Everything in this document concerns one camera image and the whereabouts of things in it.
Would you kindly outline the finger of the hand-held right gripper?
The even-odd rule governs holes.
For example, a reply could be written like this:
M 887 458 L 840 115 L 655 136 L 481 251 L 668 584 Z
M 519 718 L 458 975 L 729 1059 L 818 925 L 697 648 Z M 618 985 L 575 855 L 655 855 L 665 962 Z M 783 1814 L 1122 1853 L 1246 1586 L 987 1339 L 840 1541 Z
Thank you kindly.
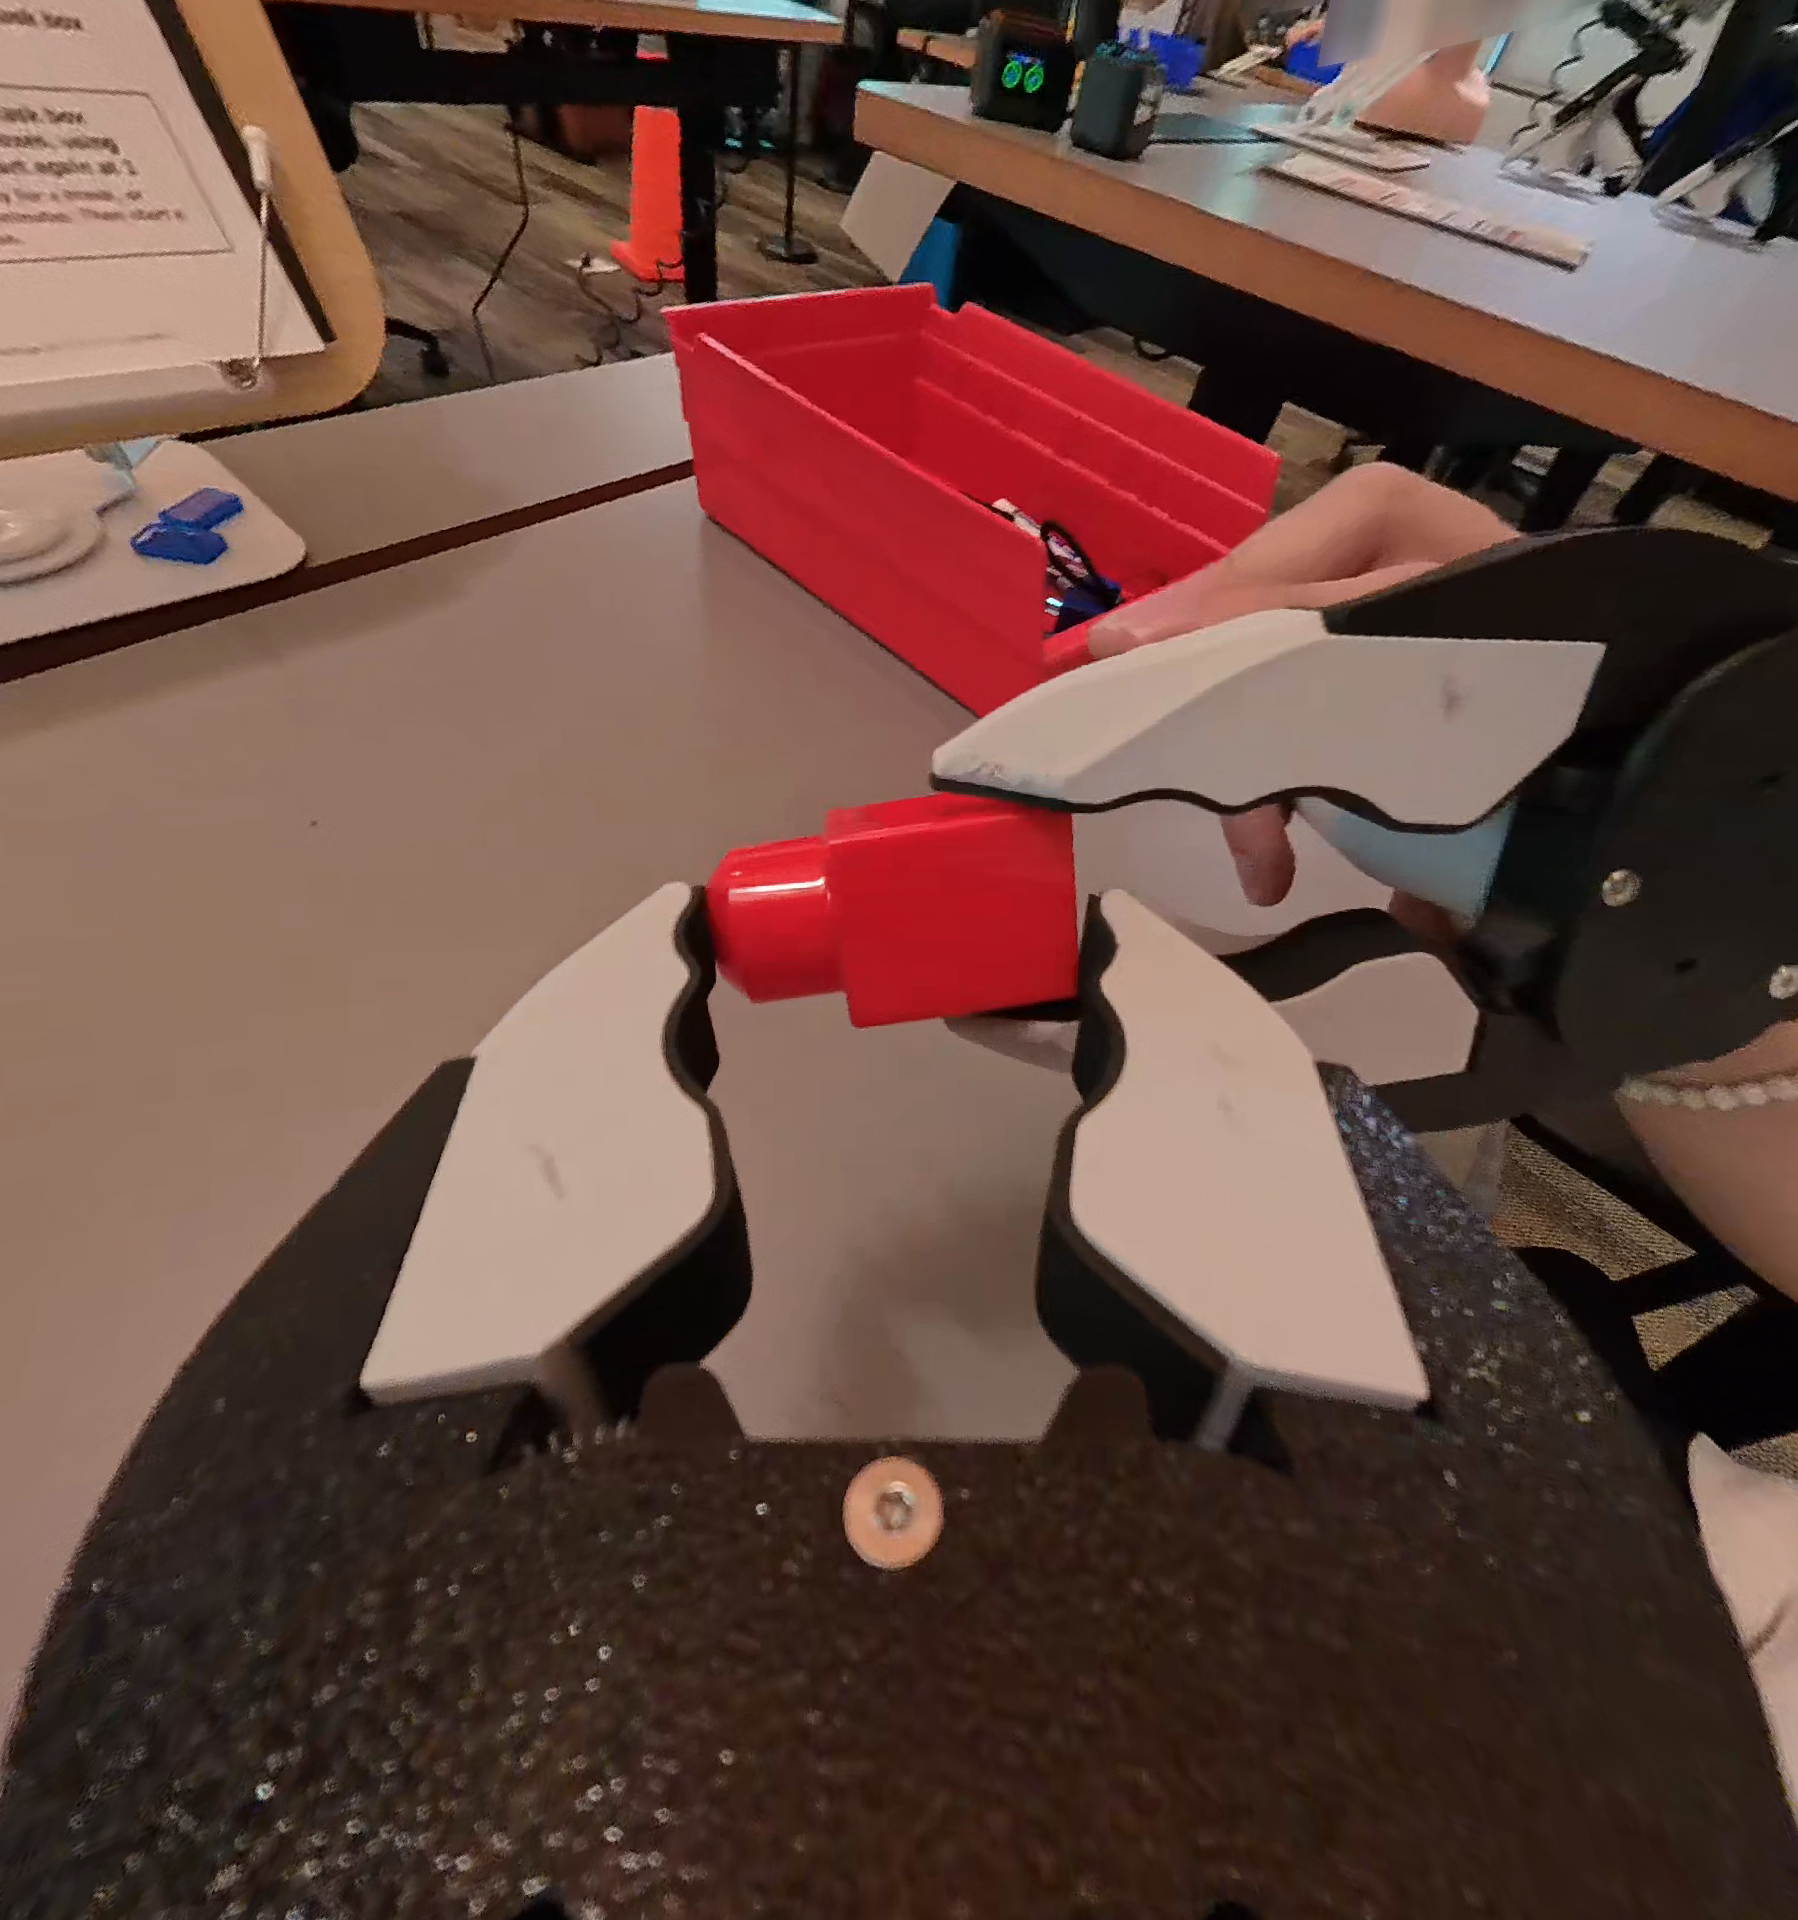
M 1073 666 L 943 742 L 940 791 L 1107 812 L 1327 800 L 1414 832 L 1496 812 L 1576 731 L 1594 639 L 1341 636 L 1252 613 Z
M 1514 806 L 1451 831 L 1410 831 L 1335 803 L 1297 803 L 1294 879 L 1274 905 L 1250 904 L 1221 839 L 1231 817 L 1194 803 L 1130 803 L 1074 817 L 1083 895 L 1127 892 L 1197 939 L 1270 939 L 1410 893 L 1470 925 L 1500 865 Z

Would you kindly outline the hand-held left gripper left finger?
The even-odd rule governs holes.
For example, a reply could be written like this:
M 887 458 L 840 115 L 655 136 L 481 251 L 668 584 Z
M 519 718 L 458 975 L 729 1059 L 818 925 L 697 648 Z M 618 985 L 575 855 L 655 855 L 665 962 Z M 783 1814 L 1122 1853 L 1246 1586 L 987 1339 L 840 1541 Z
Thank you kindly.
M 739 1324 L 715 983 L 704 893 L 672 881 L 488 1030 L 359 1374 L 374 1405 L 562 1382 L 618 1420 Z

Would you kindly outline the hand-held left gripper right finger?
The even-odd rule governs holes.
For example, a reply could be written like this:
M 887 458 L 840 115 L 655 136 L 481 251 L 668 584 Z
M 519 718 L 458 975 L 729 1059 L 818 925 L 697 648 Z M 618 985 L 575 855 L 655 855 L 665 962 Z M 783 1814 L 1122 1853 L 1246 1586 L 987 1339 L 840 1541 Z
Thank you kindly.
M 1418 1413 L 1431 1388 L 1306 1043 L 1122 892 L 1079 948 L 1077 1109 L 1055 1141 L 1034 1310 L 1124 1369 L 1155 1438 L 1221 1453 L 1259 1390 Z

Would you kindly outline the red plastic block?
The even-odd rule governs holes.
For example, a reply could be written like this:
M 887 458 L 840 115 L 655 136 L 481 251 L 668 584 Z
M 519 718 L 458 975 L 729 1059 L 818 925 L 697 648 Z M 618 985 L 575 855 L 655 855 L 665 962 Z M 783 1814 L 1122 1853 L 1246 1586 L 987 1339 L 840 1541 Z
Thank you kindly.
M 1012 1013 L 1079 989 L 1068 815 L 932 793 L 736 848 L 704 882 L 719 975 L 757 1004 L 840 995 L 857 1027 Z

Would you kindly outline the red plastic bin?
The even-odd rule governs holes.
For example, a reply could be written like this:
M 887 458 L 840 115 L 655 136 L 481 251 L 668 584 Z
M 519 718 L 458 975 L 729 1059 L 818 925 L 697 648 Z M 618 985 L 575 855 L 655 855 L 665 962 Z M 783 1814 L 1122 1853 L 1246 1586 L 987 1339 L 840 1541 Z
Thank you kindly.
M 1048 533 L 1130 603 L 1270 518 L 1270 447 L 925 285 L 665 321 L 704 515 L 977 714 L 1084 659 Z

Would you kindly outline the person's right hand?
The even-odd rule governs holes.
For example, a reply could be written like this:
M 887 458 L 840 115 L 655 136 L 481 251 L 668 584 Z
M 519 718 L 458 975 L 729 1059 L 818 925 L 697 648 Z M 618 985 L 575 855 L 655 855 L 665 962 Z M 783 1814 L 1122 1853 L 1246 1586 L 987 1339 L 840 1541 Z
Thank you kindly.
M 1521 533 L 1484 502 L 1369 464 L 1331 477 L 1227 557 L 1084 627 L 1084 655 L 1120 657 L 1250 613 L 1324 610 Z

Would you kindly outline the white paper strip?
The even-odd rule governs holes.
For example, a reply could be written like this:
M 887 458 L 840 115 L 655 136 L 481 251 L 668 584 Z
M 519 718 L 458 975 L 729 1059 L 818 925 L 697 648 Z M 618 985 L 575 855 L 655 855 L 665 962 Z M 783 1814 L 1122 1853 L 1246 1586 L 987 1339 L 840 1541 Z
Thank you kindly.
M 1326 192 L 1345 204 L 1391 214 L 1416 227 L 1446 232 L 1563 270 L 1586 266 L 1593 242 L 1545 222 L 1519 222 L 1482 208 L 1452 201 L 1408 182 L 1400 177 L 1369 175 L 1341 160 L 1312 151 L 1290 151 L 1270 177 Z

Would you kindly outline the pink pouch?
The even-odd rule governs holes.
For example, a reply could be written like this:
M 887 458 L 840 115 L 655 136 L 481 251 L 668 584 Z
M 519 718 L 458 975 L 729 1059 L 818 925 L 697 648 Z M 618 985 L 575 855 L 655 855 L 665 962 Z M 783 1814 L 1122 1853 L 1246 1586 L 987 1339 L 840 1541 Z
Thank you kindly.
M 1363 106 L 1357 124 L 1444 145 L 1476 142 L 1492 107 L 1490 74 L 1479 66 L 1482 49 L 1484 42 L 1474 39 L 1428 53 Z

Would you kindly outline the small black display device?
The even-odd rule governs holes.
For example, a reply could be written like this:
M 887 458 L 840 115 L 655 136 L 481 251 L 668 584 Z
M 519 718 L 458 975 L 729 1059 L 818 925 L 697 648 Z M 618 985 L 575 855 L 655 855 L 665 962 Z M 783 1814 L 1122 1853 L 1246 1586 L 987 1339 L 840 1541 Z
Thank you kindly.
M 1058 132 L 1073 107 L 1079 52 L 1068 27 L 1038 13 L 987 13 L 975 31 L 975 119 Z

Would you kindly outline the small blue plastic piece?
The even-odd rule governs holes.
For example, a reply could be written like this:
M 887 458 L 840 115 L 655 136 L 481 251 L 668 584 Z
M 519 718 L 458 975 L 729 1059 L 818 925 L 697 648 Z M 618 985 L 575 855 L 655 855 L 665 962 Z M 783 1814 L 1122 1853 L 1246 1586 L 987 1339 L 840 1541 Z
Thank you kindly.
M 219 485 L 197 487 L 160 509 L 128 538 L 128 548 L 155 563 L 209 564 L 226 557 L 223 528 L 243 515 L 243 498 Z

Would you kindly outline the orange traffic cone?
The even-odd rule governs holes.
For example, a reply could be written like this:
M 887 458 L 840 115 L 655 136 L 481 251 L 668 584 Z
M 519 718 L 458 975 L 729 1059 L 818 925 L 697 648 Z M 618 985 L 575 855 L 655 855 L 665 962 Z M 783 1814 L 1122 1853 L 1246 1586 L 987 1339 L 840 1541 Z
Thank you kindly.
M 683 285 L 679 124 L 672 107 L 633 107 L 627 235 L 610 242 L 624 273 L 647 287 Z

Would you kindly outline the white round disc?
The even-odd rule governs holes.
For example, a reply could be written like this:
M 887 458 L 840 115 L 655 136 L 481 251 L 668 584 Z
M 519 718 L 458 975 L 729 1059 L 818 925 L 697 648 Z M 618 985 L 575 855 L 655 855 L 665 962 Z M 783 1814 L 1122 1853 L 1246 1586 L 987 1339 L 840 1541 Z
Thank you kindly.
M 47 498 L 0 498 L 0 588 L 47 580 L 82 563 L 102 538 L 94 509 Z

